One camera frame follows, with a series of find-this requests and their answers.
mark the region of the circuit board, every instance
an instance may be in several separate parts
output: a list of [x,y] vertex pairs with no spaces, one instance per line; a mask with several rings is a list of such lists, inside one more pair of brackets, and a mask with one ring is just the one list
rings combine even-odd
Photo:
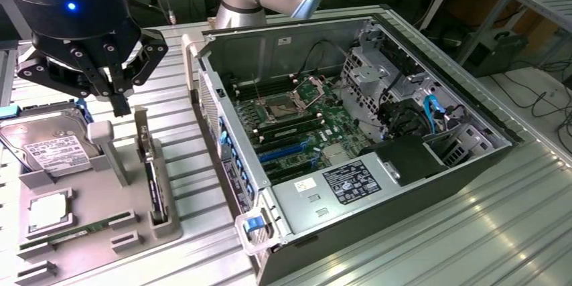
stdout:
[[[246,132],[251,135],[253,146],[274,184],[354,159],[362,149],[371,144],[362,129],[354,124],[354,119],[335,93],[337,88],[329,81],[314,78],[314,82],[305,81],[295,91],[298,98],[294,92],[283,92],[235,102],[235,110]],[[301,134],[285,131],[285,138],[274,143],[261,141],[261,137],[254,134],[257,129],[278,127],[318,114],[322,115],[319,125],[313,123],[306,128],[301,126],[299,129],[303,129]],[[286,151],[290,147],[297,149],[297,153]],[[281,155],[282,151],[291,154],[267,160],[270,156]]]

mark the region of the motherboard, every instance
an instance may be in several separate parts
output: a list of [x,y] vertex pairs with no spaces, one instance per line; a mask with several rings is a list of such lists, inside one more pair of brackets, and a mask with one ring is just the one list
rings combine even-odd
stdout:
[[235,101],[241,122],[274,184],[354,159],[371,144],[345,109],[342,84],[323,76],[287,82],[294,83],[293,90],[278,92],[277,84],[259,84],[255,98]]

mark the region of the green circuit board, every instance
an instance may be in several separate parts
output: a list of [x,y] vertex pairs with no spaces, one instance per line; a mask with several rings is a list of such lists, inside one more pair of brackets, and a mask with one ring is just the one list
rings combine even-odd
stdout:
[[321,95],[315,84],[303,82],[297,90],[302,101],[310,105],[306,110],[295,104],[291,92],[270,95],[261,99],[235,102],[235,110],[238,111],[246,132],[251,134],[251,143],[255,151],[265,147],[266,144],[273,144],[261,142],[259,137],[254,134],[255,129],[279,125],[283,122],[298,120],[301,117],[322,113],[323,117],[319,120],[318,129],[309,127],[307,129],[313,130],[303,131],[301,134],[285,132],[286,135],[282,141],[290,140],[289,144],[259,153],[259,157],[262,157],[281,151],[286,147],[301,143],[306,144],[306,148],[299,153],[286,155],[273,161],[262,162],[267,175],[275,184],[303,174],[303,171],[293,172],[290,171],[291,169],[297,169],[310,163],[313,163],[313,167],[306,169],[307,172],[325,169],[346,159],[355,158],[362,149],[371,144],[370,139],[366,137],[362,129],[354,124],[354,119],[341,104],[341,90],[334,88],[331,83],[322,82],[325,95],[313,104],[310,103]]

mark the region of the hard drive label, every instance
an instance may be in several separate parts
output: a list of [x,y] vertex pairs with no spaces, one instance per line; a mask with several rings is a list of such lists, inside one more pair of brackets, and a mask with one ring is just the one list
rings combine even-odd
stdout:
[[323,174],[342,204],[351,204],[382,190],[378,181],[361,160]]
[[49,173],[90,163],[75,135],[25,145],[25,149]]

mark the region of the hard drive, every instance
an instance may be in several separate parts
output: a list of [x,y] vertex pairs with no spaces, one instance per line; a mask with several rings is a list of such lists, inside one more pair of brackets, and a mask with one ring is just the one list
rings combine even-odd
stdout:
[[91,168],[102,155],[87,136],[86,109],[65,102],[25,109],[0,122],[0,141],[27,171],[46,170],[54,177]]

